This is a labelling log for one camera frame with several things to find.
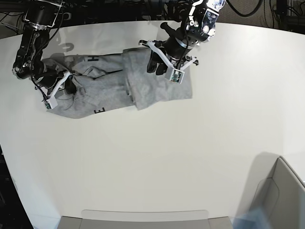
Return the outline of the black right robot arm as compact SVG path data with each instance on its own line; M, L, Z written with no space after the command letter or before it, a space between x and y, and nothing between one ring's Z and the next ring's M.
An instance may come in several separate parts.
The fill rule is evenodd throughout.
M31 0L23 16L25 30L22 34L20 47L16 54L12 72L18 79L29 78L40 90L43 98L47 95L42 90L52 89L63 77L62 73L49 69L42 62L43 50L48 46L58 31L50 36L51 29L60 17L59 28L64 19L63 0Z

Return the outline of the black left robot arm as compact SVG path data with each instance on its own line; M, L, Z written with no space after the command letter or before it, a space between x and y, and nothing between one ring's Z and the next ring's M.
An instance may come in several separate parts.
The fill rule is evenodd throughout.
M162 75L173 69L174 76L180 76L190 64L198 65L197 59L188 53L215 35L215 24L225 3L224 0L182 0L173 6L180 27L173 29L163 22L160 28L169 35L167 40L139 41L151 49L147 72Z

